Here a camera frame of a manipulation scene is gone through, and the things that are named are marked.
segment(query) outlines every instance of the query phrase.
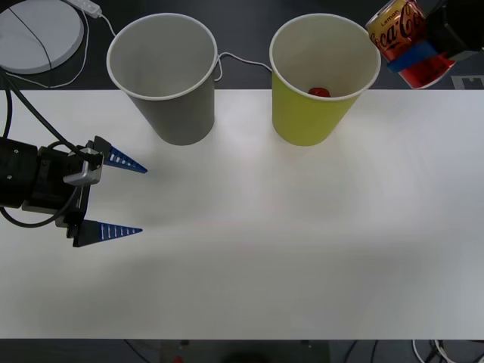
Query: white tabletop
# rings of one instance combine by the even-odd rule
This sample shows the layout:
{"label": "white tabletop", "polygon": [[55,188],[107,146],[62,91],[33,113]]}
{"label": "white tabletop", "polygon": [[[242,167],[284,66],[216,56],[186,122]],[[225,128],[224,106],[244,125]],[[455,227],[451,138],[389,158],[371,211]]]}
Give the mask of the white tabletop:
{"label": "white tabletop", "polygon": [[[316,147],[270,91],[217,91],[189,147],[122,92],[25,95],[148,168],[104,168],[87,215],[144,232],[75,249],[0,219],[0,338],[484,338],[484,92],[369,91]],[[54,140],[19,102],[11,138]]]}

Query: cable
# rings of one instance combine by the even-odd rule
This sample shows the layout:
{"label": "cable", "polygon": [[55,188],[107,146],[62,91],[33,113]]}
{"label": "cable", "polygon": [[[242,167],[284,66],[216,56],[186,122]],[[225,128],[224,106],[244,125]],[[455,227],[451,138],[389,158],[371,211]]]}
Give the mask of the cable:
{"label": "cable", "polygon": [[109,19],[107,19],[103,14],[100,14],[99,16],[102,17],[104,20],[106,20],[106,23],[109,26],[109,30],[111,31],[113,36],[116,36],[116,33],[114,32],[113,26],[111,25],[111,22],[109,21]]}
{"label": "cable", "polygon": [[12,93],[10,91],[10,86],[4,80],[5,86],[5,96],[7,96],[7,120],[5,121],[5,130],[3,131],[3,137],[7,138],[10,132],[10,127],[12,126],[12,116],[14,114],[14,105],[12,104]]}
{"label": "cable", "polygon": [[[36,35],[36,34],[35,34],[35,33],[34,33],[34,32],[33,32],[33,31],[30,29],[30,28],[29,28],[29,26],[28,26],[27,24],[25,24],[25,23],[23,22],[23,20],[22,20],[22,19],[20,19],[20,17],[19,17],[17,14],[15,14],[15,11],[13,11],[11,8],[8,8],[8,10],[10,10],[10,11],[11,11],[11,13],[12,13],[12,14],[13,14],[13,15],[14,15],[14,16],[15,16],[15,17],[16,17],[16,18],[17,18],[17,19],[18,19],[18,20],[19,20],[19,21],[20,21],[20,22],[21,22],[21,23],[22,23],[22,24],[23,24],[23,25],[24,25],[24,26],[25,26],[25,27],[26,27],[26,28],[27,28],[27,29],[28,29],[28,30],[29,30],[31,33],[32,33],[32,35],[33,35],[33,36],[34,36],[34,37],[37,39],[37,42],[39,42],[39,44],[40,44],[40,46],[42,47],[42,49],[44,49],[44,53],[45,53],[45,56],[47,57],[47,61],[48,61],[48,66],[49,66],[50,70],[52,70],[52,62],[51,62],[51,58],[48,56],[47,49],[45,49],[45,46],[44,46],[44,44],[43,44],[43,43],[40,41],[39,37],[38,37],[38,36],[37,36],[37,35]],[[49,82],[49,86],[48,86],[47,88],[50,88],[50,87],[51,87],[51,81],[52,81],[52,79],[51,79],[51,78],[52,78],[52,74],[50,74],[50,75],[49,75],[49,81],[48,81],[48,82]]]}
{"label": "cable", "polygon": [[358,342],[358,341],[357,341],[357,340],[355,340],[355,341],[354,341],[354,342],[351,344],[351,346],[349,346],[349,349],[348,349],[348,351],[347,351],[347,352],[346,352],[346,354],[345,354],[345,358],[343,359],[343,363],[348,363],[349,356],[351,355],[351,352],[352,352],[352,351],[353,351],[353,349],[355,348],[355,345],[356,345],[356,343],[357,343],[357,342]]}
{"label": "cable", "polygon": [[84,70],[84,66],[85,66],[85,61],[87,60],[87,57],[88,57],[88,46],[89,46],[89,22],[88,22],[88,18],[86,17],[85,15],[85,12],[84,11],[81,11],[82,15],[84,16],[84,20],[85,20],[85,28],[86,28],[86,33],[85,33],[85,50],[84,50],[84,60],[82,61],[82,66],[81,66],[81,70],[76,74],[76,76],[74,78],[72,78],[69,82],[66,82],[66,83],[63,83],[61,85],[53,85],[53,86],[50,86],[50,85],[43,85],[42,83],[39,83],[39,82],[36,82],[36,81],[32,81],[30,79],[27,79],[27,78],[23,78],[23,77],[20,77],[20,76],[17,76],[16,74],[12,74],[12,73],[7,73],[9,76],[11,77],[15,77],[17,79],[22,79],[23,81],[25,82],[28,82],[28,83],[32,83],[33,85],[39,85],[40,87],[43,87],[43,88],[49,88],[49,89],[53,89],[53,88],[60,88],[60,87],[65,87],[66,85],[70,85],[71,83],[73,83],[79,76],[80,74],[82,73],[82,71]]}
{"label": "cable", "polygon": [[138,352],[134,346],[132,346],[129,341],[127,339],[123,339],[124,340],[124,343],[128,344],[128,347],[131,348],[131,350],[139,357],[141,358],[142,361],[146,362],[146,363],[150,363],[150,361],[148,361],[143,355],[141,355],[140,352]]}
{"label": "cable", "polygon": [[7,82],[11,90],[15,93],[15,95],[22,101],[25,107],[40,121],[40,123],[53,135],[56,137],[57,140],[62,141],[63,145],[68,147],[72,152],[74,152],[78,157],[86,161],[90,161],[88,156],[83,152],[79,151],[77,147],[71,144],[64,136],[62,136],[58,130],[56,130],[50,123],[47,121],[43,115],[25,98],[25,96],[20,92],[20,89],[8,78],[5,70],[0,67],[0,76],[4,78]]}
{"label": "cable", "polygon": [[378,346],[378,340],[375,340],[375,344],[373,345],[373,349],[371,350],[370,363],[373,363],[374,362],[375,352],[377,351],[377,346]]}
{"label": "cable", "polygon": [[433,341],[436,344],[436,348],[439,351],[440,355],[445,359],[447,363],[456,363],[455,361],[452,361],[447,354],[445,353],[445,350],[440,347],[440,343],[438,340]]}
{"label": "cable", "polygon": [[417,345],[415,344],[415,340],[412,340],[411,341],[411,346],[412,346],[412,348],[414,350],[415,357],[417,357],[418,361],[420,363],[425,363],[425,361],[422,359],[422,357],[420,356],[420,354],[418,354]]}
{"label": "cable", "polygon": [[55,142],[53,142],[52,144],[50,144],[49,146],[47,146],[47,148],[48,148],[48,149],[54,149],[54,148],[56,148],[57,146],[61,146],[61,145],[64,145],[64,144],[62,144],[62,142],[60,142],[60,141],[55,141]]}
{"label": "cable", "polygon": [[22,228],[39,228],[43,227],[45,225],[48,225],[49,223],[55,221],[57,218],[62,216],[67,208],[69,208],[70,204],[73,202],[74,197],[77,194],[77,191],[79,190],[79,187],[75,187],[73,193],[70,195],[69,199],[67,202],[64,204],[62,208],[60,208],[51,218],[46,219],[43,222],[38,222],[38,223],[23,223],[19,222],[16,219],[14,219],[10,214],[7,213],[4,207],[0,207],[0,214],[2,214],[5,219],[7,219],[11,224],[16,225],[17,227],[22,227]]}
{"label": "cable", "polygon": [[256,66],[261,66],[261,67],[264,67],[266,68],[269,72],[272,72],[272,68],[270,66],[268,66],[267,64],[264,64],[264,63],[260,63],[260,62],[253,62],[251,60],[247,60],[247,59],[243,59],[241,57],[238,57],[237,55],[235,54],[232,54],[232,53],[229,53],[227,51],[224,51],[223,53],[221,53],[219,55],[219,59],[218,59],[218,62],[219,62],[219,68],[220,68],[220,76],[215,80],[215,82],[218,82],[220,79],[222,79],[223,75],[224,75],[224,71],[222,69],[222,62],[220,61],[224,56],[228,55],[229,57],[232,57],[232,58],[235,58],[237,59],[238,61],[240,62],[244,62],[244,63],[247,63],[247,64],[254,64]]}

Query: black floor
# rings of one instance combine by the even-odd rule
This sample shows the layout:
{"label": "black floor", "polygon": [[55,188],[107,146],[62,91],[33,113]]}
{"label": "black floor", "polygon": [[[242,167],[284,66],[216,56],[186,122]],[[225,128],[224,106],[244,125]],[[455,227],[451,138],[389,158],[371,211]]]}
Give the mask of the black floor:
{"label": "black floor", "polygon": [[[183,363],[222,363],[234,352],[264,355],[271,363],[322,363],[321,342],[300,341],[191,341],[180,349],[179,341],[130,340],[150,363],[174,363],[180,356]],[[330,342],[330,362],[343,363],[352,341]],[[475,362],[484,354],[484,344],[467,341],[445,341],[448,357],[457,362]],[[348,363],[370,362],[374,341],[360,341]],[[425,359],[430,352],[428,341],[417,342]],[[122,340],[0,340],[0,361],[8,363],[137,363],[143,362]],[[374,363],[418,363],[407,340],[378,343]]]}
{"label": "black floor", "polygon": [[[3,0],[0,11],[18,0]],[[419,0],[424,11],[433,8],[438,0]],[[230,51],[241,57],[268,64],[268,49],[272,36],[288,20],[308,13],[332,13],[364,26],[387,0],[97,0],[103,14],[115,31],[139,17],[160,12],[187,14],[205,23],[212,31],[219,51]],[[82,75],[67,89],[114,89],[107,75],[105,58],[112,35],[102,19],[88,19],[91,27],[87,64]],[[31,78],[53,85],[67,82],[79,71],[84,45],[65,64],[50,74]],[[218,88],[271,88],[270,74],[261,67],[241,64],[231,58],[223,60],[225,75]],[[454,89],[451,76],[484,76],[484,53],[456,64],[451,72],[433,88]],[[22,88],[40,89],[19,82]],[[482,81],[466,81],[467,88],[484,88]],[[398,74],[382,67],[374,84],[377,89],[408,89]]]}

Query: red ball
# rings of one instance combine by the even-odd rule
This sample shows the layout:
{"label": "red ball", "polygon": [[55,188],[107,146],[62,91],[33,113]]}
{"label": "red ball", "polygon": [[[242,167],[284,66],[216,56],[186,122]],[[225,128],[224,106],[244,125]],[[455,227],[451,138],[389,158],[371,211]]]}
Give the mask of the red ball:
{"label": "red ball", "polygon": [[327,89],[321,87],[311,88],[308,93],[310,95],[318,97],[331,97],[330,92]]}

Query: white cable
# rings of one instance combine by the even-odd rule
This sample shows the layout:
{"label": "white cable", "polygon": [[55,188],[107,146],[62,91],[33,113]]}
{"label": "white cable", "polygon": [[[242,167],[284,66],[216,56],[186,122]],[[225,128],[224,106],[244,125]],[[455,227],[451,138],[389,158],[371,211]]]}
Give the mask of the white cable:
{"label": "white cable", "polygon": [[102,17],[104,20],[106,20],[107,25],[109,26],[109,30],[112,32],[113,36],[116,36],[116,33],[113,30],[113,26],[111,25],[111,22],[109,19],[107,19],[103,14],[99,14],[100,17]]}
{"label": "white cable", "polygon": [[411,341],[411,346],[414,349],[415,356],[420,361],[420,363],[425,363],[425,361],[422,359],[422,357],[420,356],[420,354],[418,354],[417,346],[415,345],[415,340],[412,340]]}
{"label": "white cable", "polygon": [[442,349],[442,348],[440,347],[440,345],[439,345],[439,341],[438,341],[438,340],[434,340],[433,342],[436,344],[436,348],[437,348],[437,350],[439,351],[440,355],[441,355],[441,356],[442,356],[442,357],[445,359],[445,361],[446,361],[447,363],[456,363],[455,361],[452,361],[452,360],[451,360],[451,359],[450,359],[450,358],[447,356],[447,354],[445,353],[445,350],[444,350],[444,349]]}
{"label": "white cable", "polygon": [[35,82],[35,81],[32,81],[30,79],[27,79],[27,78],[23,78],[23,77],[20,77],[20,76],[17,76],[16,74],[11,74],[11,73],[7,73],[10,77],[15,77],[15,78],[18,78],[18,79],[22,79],[23,81],[25,82],[28,82],[28,83],[32,83],[34,85],[40,85],[41,87],[43,88],[60,88],[60,87],[64,87],[66,85],[70,85],[72,82],[74,82],[77,77],[80,76],[80,74],[82,73],[82,71],[84,70],[84,66],[85,66],[85,60],[87,59],[88,57],[88,45],[89,45],[89,22],[88,22],[88,18],[86,17],[85,15],[85,12],[84,11],[81,11],[82,12],[82,15],[84,16],[84,20],[85,20],[85,26],[87,28],[87,32],[86,32],[86,35],[85,35],[85,50],[84,50],[84,60],[82,61],[82,67],[81,67],[81,70],[76,74],[76,76],[74,78],[72,78],[69,82],[67,83],[64,83],[62,85],[53,85],[51,87],[49,87],[48,85],[43,85],[42,83],[38,83],[38,82]]}
{"label": "white cable", "polygon": [[222,59],[222,57],[224,57],[225,55],[228,55],[229,57],[232,57],[232,58],[235,58],[237,59],[238,61],[240,62],[244,62],[244,63],[247,63],[247,64],[254,64],[256,66],[262,66],[264,68],[266,68],[269,72],[272,72],[272,69],[270,66],[268,66],[267,64],[264,64],[264,63],[260,63],[260,62],[254,62],[254,61],[251,61],[251,60],[247,60],[247,59],[243,59],[241,57],[238,57],[237,55],[235,54],[232,54],[232,53],[229,53],[227,51],[224,51],[223,53],[221,53],[219,55],[219,68],[220,68],[220,76],[215,80],[215,82],[218,82],[220,79],[222,79],[223,75],[224,75],[224,71],[222,69],[222,62],[220,61]]}

